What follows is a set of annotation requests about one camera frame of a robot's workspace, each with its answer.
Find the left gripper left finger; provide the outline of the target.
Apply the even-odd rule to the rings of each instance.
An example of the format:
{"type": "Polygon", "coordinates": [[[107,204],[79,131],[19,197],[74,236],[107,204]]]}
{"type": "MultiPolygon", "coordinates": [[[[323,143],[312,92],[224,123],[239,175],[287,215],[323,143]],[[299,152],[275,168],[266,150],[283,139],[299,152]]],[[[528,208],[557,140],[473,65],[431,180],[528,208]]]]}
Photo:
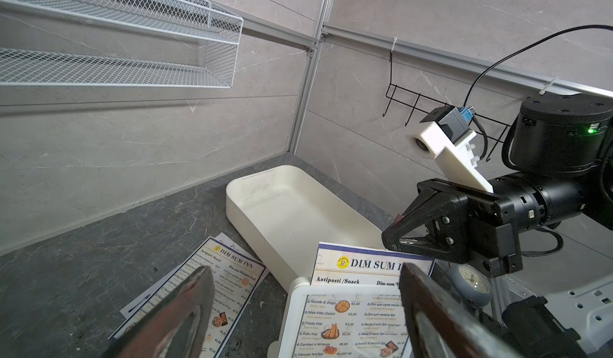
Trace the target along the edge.
{"type": "Polygon", "coordinates": [[[201,266],[125,332],[104,357],[198,357],[215,297],[210,267],[201,266]]]}

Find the old dim sum menu sheet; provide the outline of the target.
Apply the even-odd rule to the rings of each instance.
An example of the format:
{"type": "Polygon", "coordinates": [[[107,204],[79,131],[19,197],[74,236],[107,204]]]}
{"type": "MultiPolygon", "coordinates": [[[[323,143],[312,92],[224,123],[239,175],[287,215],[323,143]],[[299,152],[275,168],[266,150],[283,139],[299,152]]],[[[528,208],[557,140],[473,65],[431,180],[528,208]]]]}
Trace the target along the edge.
{"type": "Polygon", "coordinates": [[[216,290],[201,356],[219,357],[248,300],[268,273],[261,262],[224,234],[207,238],[187,260],[126,305],[121,310],[125,321],[110,339],[117,340],[131,329],[201,266],[211,268],[216,290]]]}

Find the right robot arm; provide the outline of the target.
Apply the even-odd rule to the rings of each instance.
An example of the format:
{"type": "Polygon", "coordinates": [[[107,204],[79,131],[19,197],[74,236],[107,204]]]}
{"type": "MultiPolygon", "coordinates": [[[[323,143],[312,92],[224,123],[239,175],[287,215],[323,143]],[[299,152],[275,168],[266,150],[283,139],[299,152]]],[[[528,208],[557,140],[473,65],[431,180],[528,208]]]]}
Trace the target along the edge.
{"type": "MultiPolygon", "coordinates": [[[[528,98],[504,139],[509,174],[485,179],[473,153],[477,117],[446,105],[410,137],[443,179],[418,184],[418,197],[382,233],[388,250],[453,263],[450,277],[477,270],[488,278],[516,273],[531,252],[519,236],[554,234],[584,214],[612,226],[612,101],[576,94],[528,98]]],[[[489,328],[526,357],[585,357],[612,338],[612,279],[531,296],[508,305],[489,328]]]]}

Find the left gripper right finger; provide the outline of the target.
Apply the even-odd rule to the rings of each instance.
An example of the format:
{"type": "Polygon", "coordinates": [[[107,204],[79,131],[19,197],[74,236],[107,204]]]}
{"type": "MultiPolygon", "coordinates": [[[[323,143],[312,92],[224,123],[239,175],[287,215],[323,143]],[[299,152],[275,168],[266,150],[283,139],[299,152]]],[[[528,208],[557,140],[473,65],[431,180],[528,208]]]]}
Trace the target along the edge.
{"type": "Polygon", "coordinates": [[[413,263],[400,272],[405,323],[415,357],[518,357],[413,263]]]}

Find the menu holder with menu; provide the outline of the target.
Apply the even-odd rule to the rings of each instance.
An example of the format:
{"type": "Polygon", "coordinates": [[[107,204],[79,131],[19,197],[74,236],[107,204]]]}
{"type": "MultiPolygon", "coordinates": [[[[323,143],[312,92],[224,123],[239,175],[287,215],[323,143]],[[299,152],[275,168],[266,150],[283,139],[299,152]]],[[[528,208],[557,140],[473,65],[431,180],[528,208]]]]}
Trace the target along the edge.
{"type": "Polygon", "coordinates": [[[269,357],[413,357],[398,284],[293,281],[269,357]]]}

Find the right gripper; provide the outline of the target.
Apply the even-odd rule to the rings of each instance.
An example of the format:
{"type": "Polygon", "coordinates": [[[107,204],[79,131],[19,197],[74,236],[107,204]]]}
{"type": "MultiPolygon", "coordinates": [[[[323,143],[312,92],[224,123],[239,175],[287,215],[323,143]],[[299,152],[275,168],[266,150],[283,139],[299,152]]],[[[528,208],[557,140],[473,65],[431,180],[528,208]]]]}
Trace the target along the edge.
{"type": "Polygon", "coordinates": [[[520,252],[520,179],[496,178],[488,193],[442,179],[418,184],[418,196],[382,232],[386,249],[468,263],[489,278],[524,268],[520,252]]]}

